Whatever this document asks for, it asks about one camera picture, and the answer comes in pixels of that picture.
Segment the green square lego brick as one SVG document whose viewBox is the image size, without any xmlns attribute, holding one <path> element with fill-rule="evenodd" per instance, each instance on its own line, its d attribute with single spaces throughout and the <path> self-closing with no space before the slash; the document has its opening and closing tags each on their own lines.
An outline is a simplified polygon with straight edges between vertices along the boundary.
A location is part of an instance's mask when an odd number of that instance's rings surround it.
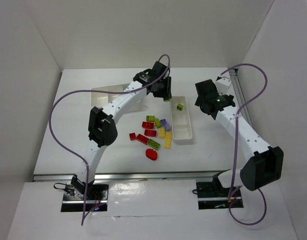
<svg viewBox="0 0 307 240">
<path fill-rule="evenodd" d="M 183 108 L 184 108 L 184 106 L 182 104 L 180 104 L 180 103 L 177 104 L 177 106 L 176 106 L 176 109 L 179 110 L 179 111 L 182 111 Z"/>
</svg>

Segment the red long lego brick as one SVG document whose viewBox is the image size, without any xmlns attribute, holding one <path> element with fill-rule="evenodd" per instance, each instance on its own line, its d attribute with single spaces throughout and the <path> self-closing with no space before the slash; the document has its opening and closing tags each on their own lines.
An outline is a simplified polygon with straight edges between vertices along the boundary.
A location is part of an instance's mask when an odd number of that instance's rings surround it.
<svg viewBox="0 0 307 240">
<path fill-rule="evenodd" d="M 150 139 L 142 134 L 138 134 L 136 136 L 136 140 L 139 141 L 140 143 L 147 145 Z"/>
</svg>

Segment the small red lego brick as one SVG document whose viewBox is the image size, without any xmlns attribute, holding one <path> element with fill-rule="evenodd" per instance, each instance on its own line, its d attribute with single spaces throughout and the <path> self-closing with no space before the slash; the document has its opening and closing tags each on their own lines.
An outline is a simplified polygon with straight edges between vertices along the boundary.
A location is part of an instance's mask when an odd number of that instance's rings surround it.
<svg viewBox="0 0 307 240">
<path fill-rule="evenodd" d="M 131 141 L 136 140 L 136 139 L 137 139 L 136 133 L 135 133 L 135 132 L 130 133 L 130 134 L 129 134 L 129 138 L 130 138 Z"/>
</svg>

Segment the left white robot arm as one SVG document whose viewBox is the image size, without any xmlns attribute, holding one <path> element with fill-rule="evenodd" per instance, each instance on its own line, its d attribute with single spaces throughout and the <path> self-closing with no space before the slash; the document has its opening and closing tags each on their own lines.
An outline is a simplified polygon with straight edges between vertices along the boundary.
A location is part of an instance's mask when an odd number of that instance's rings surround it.
<svg viewBox="0 0 307 240">
<path fill-rule="evenodd" d="M 132 82 L 114 100 L 103 107 L 90 110 L 88 123 L 89 145 L 83 165 L 71 179 L 71 185 L 85 198 L 95 181 L 96 169 L 108 146 L 118 137 L 117 123 L 137 102 L 152 93 L 155 98 L 170 99 L 170 68 L 157 61 L 152 68 L 137 73 Z"/>
</svg>

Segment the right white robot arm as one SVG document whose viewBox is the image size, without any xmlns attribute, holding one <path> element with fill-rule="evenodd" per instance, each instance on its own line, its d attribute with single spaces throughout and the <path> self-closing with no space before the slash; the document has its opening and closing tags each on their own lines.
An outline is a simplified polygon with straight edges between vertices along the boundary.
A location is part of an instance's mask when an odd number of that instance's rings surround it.
<svg viewBox="0 0 307 240">
<path fill-rule="evenodd" d="M 204 80 L 195 84 L 195 105 L 221 124 L 234 138 L 234 164 L 231 180 L 219 181 L 224 188 L 244 186 L 255 191 L 281 178 L 284 152 L 263 140 L 240 115 L 233 95 L 219 94 L 216 84 Z"/>
</svg>

